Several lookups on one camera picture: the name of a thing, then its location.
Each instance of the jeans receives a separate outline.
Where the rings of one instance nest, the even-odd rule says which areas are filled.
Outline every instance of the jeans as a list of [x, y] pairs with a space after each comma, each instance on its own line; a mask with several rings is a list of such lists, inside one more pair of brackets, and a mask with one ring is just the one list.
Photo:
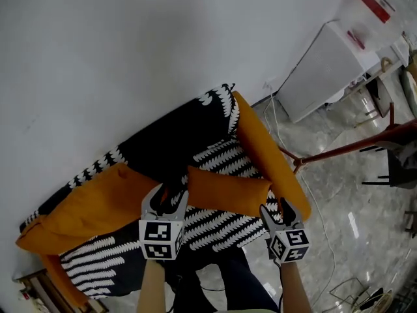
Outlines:
[[[277, 304], [251, 273], [241, 249], [232, 258], [221, 259], [216, 264], [222, 273], [228, 310], [265, 309], [279, 312]], [[173, 308], [175, 313], [217, 312], [203, 293], [194, 270], [182, 274]]]

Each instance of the white appliance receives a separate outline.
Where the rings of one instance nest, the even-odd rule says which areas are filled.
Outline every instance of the white appliance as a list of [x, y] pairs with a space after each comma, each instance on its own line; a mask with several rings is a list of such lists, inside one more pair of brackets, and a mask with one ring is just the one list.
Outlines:
[[276, 98], [298, 122], [377, 64], [375, 52], [362, 51], [337, 22], [327, 23]]

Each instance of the marble floor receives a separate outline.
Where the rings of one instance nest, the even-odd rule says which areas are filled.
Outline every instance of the marble floor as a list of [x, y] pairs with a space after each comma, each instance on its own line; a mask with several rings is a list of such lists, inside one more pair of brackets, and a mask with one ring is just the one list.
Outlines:
[[[412, 119], [405, 103], [397, 76], [385, 80], [395, 101], [395, 121], [404, 123]], [[367, 93], [357, 93], [343, 102], [321, 108], [297, 124], [289, 121], [284, 109], [275, 101], [278, 130], [270, 101], [254, 108], [277, 143], [286, 146], [300, 156], [312, 155], [355, 142], [385, 129], [388, 118], [377, 119], [360, 127], [354, 126], [366, 119], [372, 109]], [[388, 173], [385, 152], [369, 151], [349, 153], [303, 168], [297, 178], [311, 203], [312, 214], [306, 222], [311, 235], [311, 251], [298, 263], [306, 293], [313, 304], [326, 286], [333, 269], [333, 256], [324, 236], [323, 223], [314, 199], [321, 210], [330, 246], [336, 257], [336, 270], [332, 280], [316, 305], [314, 312], [335, 307], [338, 300], [329, 290], [345, 280], [356, 277], [372, 292], [379, 287], [396, 291], [407, 273], [417, 262], [417, 238], [412, 240], [403, 231], [409, 221], [404, 211], [417, 209], [416, 190], [387, 186], [361, 185], [363, 180], [376, 179]], [[279, 301], [279, 269], [268, 259], [264, 238], [258, 238], [244, 247], [254, 275], [264, 284], [271, 296]], [[209, 265], [199, 272], [201, 285], [212, 290], [223, 289], [220, 271]], [[336, 294], [345, 298], [360, 291], [357, 281], [340, 287]], [[205, 291], [206, 296], [219, 310], [226, 309], [223, 291]], [[110, 312], [135, 312], [138, 293], [123, 298], [108, 298], [103, 302]], [[173, 294], [167, 288], [167, 310], [171, 308]], [[350, 312], [351, 307], [342, 304], [329, 312]]]

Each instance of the sofa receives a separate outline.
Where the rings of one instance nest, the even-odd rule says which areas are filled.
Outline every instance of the sofa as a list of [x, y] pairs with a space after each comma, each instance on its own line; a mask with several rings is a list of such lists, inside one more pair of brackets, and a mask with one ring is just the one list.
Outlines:
[[265, 232], [260, 203], [277, 221], [287, 212], [282, 198], [309, 218], [290, 166], [234, 87], [212, 89], [137, 132], [21, 224], [17, 245], [40, 255], [68, 302], [82, 306], [89, 297], [140, 289], [140, 202], [158, 183], [169, 187], [168, 212], [180, 191], [196, 191], [188, 200], [181, 254], [221, 252], [256, 239]]

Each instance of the forearm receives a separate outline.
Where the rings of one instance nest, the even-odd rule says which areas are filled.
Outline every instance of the forearm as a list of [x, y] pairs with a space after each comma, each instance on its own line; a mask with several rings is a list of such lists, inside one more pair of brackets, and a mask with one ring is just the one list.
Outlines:
[[165, 313], [165, 269], [147, 260], [137, 313]]
[[285, 313], [310, 313], [311, 308], [295, 262], [281, 265], [283, 307]]

